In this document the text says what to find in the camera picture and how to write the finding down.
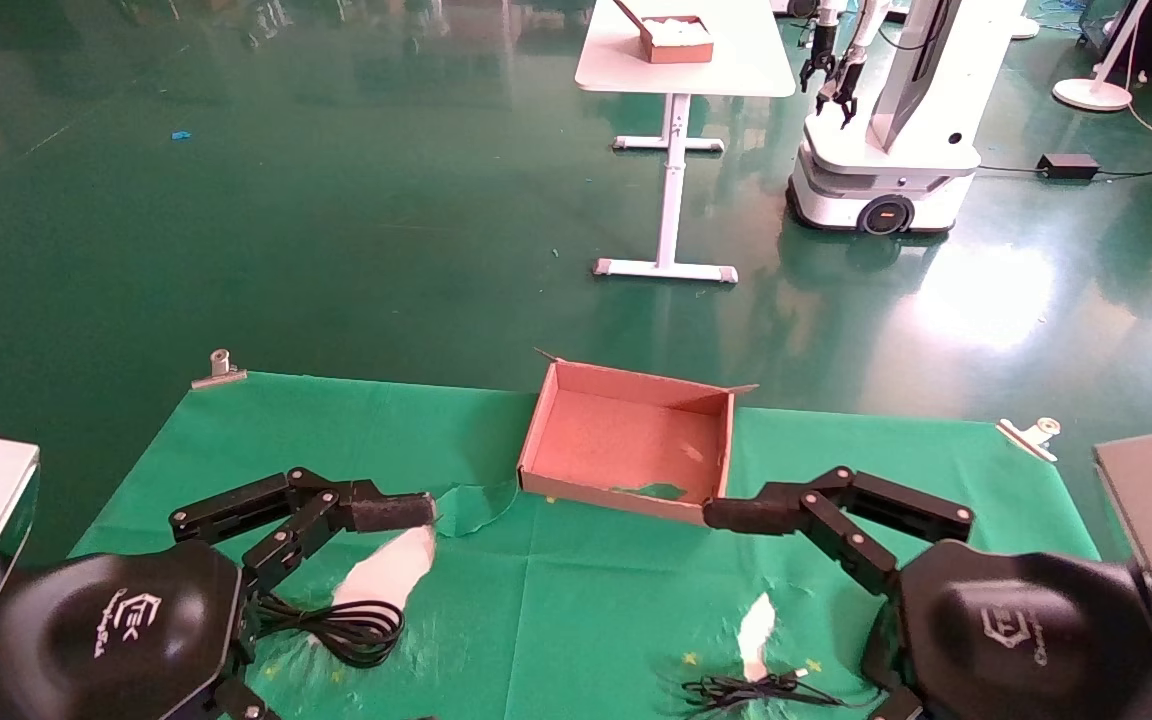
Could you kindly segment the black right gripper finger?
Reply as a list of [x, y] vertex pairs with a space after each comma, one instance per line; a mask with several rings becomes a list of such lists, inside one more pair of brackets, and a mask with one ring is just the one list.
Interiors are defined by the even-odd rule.
[[751, 498], [712, 498], [704, 523], [738, 535], [803, 535], [873, 596], [899, 588], [890, 551], [854, 520], [873, 521], [920, 541], [968, 541], [973, 511], [865, 471], [838, 467], [808, 483], [770, 482]]

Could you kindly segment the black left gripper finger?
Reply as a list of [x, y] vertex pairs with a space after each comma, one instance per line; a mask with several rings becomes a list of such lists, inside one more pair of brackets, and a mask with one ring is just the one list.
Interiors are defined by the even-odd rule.
[[376, 533], [429, 526], [429, 492], [385, 495], [371, 480], [329, 480], [306, 468], [230, 488], [170, 515], [175, 541], [228, 541], [271, 525], [242, 558], [248, 591], [271, 592], [339, 532]]

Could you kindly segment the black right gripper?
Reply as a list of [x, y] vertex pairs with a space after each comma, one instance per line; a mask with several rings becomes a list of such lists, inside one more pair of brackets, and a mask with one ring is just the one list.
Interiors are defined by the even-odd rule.
[[870, 720], [1126, 719], [1152, 670], [1152, 624], [1123, 564], [932, 544], [867, 635]]

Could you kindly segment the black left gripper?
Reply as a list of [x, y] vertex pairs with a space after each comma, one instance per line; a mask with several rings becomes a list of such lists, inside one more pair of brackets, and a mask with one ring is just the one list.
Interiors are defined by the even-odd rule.
[[91, 553], [0, 596], [0, 719], [270, 719], [232, 670], [241, 571], [204, 543]]

